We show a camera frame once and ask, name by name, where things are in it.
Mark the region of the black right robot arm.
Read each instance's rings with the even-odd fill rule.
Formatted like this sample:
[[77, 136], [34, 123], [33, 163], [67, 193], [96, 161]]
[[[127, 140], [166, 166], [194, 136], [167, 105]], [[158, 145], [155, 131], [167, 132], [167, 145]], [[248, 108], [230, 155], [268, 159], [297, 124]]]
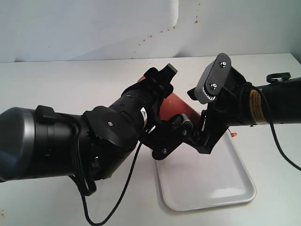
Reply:
[[210, 154], [230, 126], [296, 124], [301, 122], [301, 80], [289, 73], [267, 76], [267, 85], [255, 87], [236, 69], [207, 69], [187, 93], [207, 104], [188, 144]]

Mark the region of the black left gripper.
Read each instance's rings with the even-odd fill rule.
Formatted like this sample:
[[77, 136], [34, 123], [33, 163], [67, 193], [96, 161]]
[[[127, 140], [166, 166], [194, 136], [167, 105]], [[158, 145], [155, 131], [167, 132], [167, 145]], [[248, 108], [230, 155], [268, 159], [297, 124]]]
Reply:
[[[161, 70], [152, 67], [147, 70], [145, 74], [151, 75], [156, 72], [159, 72], [161, 75], [172, 75], [173, 77], [177, 74], [177, 70], [171, 64], [167, 64]], [[154, 127], [143, 139], [144, 145], [152, 150], [153, 159], [165, 159], [183, 143], [192, 146], [191, 144], [194, 138], [190, 135], [190, 132], [186, 130], [189, 127], [189, 122], [190, 120], [184, 114], [181, 116], [177, 115], [173, 118], [172, 124], [176, 125], [180, 123], [180, 125], [167, 129], [167, 121], [155, 119]]]

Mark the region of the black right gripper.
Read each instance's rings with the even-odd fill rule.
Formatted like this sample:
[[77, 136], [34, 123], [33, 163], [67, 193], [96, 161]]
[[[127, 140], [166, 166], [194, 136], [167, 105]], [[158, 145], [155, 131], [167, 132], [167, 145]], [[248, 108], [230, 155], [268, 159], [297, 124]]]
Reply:
[[[201, 113], [199, 127], [203, 130], [193, 139], [192, 147], [201, 154], [210, 154], [230, 126], [250, 126], [250, 90], [244, 76], [232, 67], [215, 100]], [[188, 90], [187, 94], [191, 100], [199, 100], [197, 87]]]

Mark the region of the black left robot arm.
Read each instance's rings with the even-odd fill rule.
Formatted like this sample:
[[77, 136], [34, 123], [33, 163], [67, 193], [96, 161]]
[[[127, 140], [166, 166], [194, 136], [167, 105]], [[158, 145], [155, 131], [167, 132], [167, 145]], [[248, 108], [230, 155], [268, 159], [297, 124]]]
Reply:
[[150, 68], [144, 79], [125, 89], [108, 107], [82, 115], [56, 113], [48, 106], [13, 107], [0, 115], [0, 179], [74, 176], [89, 196], [95, 182], [107, 179], [141, 142], [155, 160], [166, 158], [192, 133], [193, 124], [175, 113], [163, 120], [159, 111], [173, 91], [176, 69]]

